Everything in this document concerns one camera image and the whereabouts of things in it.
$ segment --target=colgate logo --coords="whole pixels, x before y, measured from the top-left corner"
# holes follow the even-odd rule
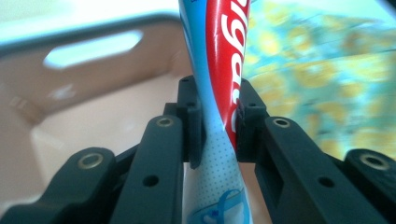
[[[206,5],[205,37],[210,80],[221,119],[234,149],[248,9],[248,0],[209,0]]]

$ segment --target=toothpaste tube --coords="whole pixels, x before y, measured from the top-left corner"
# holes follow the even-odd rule
[[[206,142],[201,165],[187,170],[187,223],[250,223],[234,151],[235,119],[248,30],[249,0],[179,0]]]

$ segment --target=metal screw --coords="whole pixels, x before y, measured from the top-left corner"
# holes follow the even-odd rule
[[[84,155],[78,161],[78,168],[88,170],[98,166],[103,161],[103,155],[100,153],[92,152]]]

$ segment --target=screw hole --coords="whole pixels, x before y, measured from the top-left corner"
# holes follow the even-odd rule
[[[160,182],[160,179],[156,175],[149,175],[143,180],[143,185],[146,187],[154,187]]]
[[[334,188],[335,186],[334,182],[329,177],[320,177],[318,182],[326,188]]]
[[[83,170],[88,170],[98,166],[103,161],[102,154],[99,153],[89,153],[78,161],[78,167]]]
[[[388,170],[389,169],[389,164],[384,161],[382,158],[377,157],[376,155],[371,155],[371,154],[362,154],[361,155],[361,161],[376,169],[376,170]]]
[[[157,120],[157,125],[160,127],[169,127],[173,124],[173,121],[171,119],[163,118]]]
[[[281,128],[289,128],[290,123],[285,119],[274,119],[274,124]]]

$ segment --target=yellow patterned fabric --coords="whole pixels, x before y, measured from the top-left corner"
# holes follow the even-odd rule
[[[396,29],[294,4],[256,1],[244,77],[271,116],[297,121],[326,153],[396,159]]]

